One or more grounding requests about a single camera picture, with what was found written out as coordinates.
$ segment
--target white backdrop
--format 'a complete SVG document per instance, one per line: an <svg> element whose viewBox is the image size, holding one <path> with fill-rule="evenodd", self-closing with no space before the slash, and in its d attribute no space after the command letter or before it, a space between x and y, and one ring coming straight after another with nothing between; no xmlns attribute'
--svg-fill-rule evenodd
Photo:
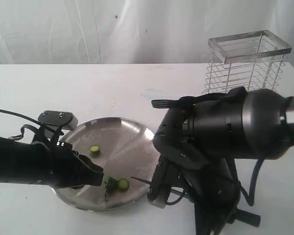
<svg viewBox="0 0 294 235"><path fill-rule="evenodd" d="M206 62L208 38L269 29L294 0L0 0L0 64Z"/></svg>

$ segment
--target white table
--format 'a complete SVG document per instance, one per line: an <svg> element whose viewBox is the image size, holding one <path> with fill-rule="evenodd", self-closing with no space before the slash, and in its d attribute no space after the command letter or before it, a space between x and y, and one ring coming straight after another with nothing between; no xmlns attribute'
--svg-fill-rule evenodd
<svg viewBox="0 0 294 235"><path fill-rule="evenodd" d="M200 95L206 64L0 65L0 108L37 118L43 110L73 112L79 123L101 117L137 120L156 131L166 110L150 101ZM278 91L294 95L294 68L284 68ZM0 114L0 136L19 134L28 123ZM32 135L26 132L24 141ZM254 161L237 161L249 186ZM258 229L239 221L223 234L294 234L294 148L261 169L255 206L242 198L240 209L260 214ZM74 209L49 187L0 184L0 235L195 234L194 207L183 199L164 210L146 199L121 210L92 213Z"/></svg>

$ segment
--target metal plate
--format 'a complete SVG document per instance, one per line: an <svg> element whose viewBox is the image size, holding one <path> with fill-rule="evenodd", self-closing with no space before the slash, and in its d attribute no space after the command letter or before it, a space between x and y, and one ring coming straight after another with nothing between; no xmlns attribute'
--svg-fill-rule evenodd
<svg viewBox="0 0 294 235"><path fill-rule="evenodd" d="M130 177L151 180L160 154L152 144L154 134L142 124L120 117L95 119L78 126L61 141L71 143L73 150L88 156L93 163L103 167L104 178L126 178L130 188L114 192L104 200L104 183L100 187L84 186L82 189L54 189L65 203L86 211L107 211L135 202L146 194L148 185ZM100 145L97 158L89 155L92 145Z"/></svg>

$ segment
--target wire rack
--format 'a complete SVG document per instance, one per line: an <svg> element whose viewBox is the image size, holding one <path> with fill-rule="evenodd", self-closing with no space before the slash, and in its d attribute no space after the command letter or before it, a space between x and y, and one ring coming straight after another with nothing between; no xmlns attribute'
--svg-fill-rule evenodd
<svg viewBox="0 0 294 235"><path fill-rule="evenodd" d="M291 47L268 30L209 39L204 93L275 90Z"/></svg>

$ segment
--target green vegetable piece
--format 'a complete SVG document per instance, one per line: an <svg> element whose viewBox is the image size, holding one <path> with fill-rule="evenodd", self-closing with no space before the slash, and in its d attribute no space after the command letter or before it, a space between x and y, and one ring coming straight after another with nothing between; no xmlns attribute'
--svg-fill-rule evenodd
<svg viewBox="0 0 294 235"><path fill-rule="evenodd" d="M126 191L129 188L129 181L127 179L120 179L118 181L118 189L120 191Z"/></svg>
<svg viewBox="0 0 294 235"><path fill-rule="evenodd" d="M89 153L92 157L97 157L100 154L100 146L93 145L89 148Z"/></svg>
<svg viewBox="0 0 294 235"><path fill-rule="evenodd" d="M112 178L111 176L104 182L104 187L107 193L112 193L118 188L118 180Z"/></svg>

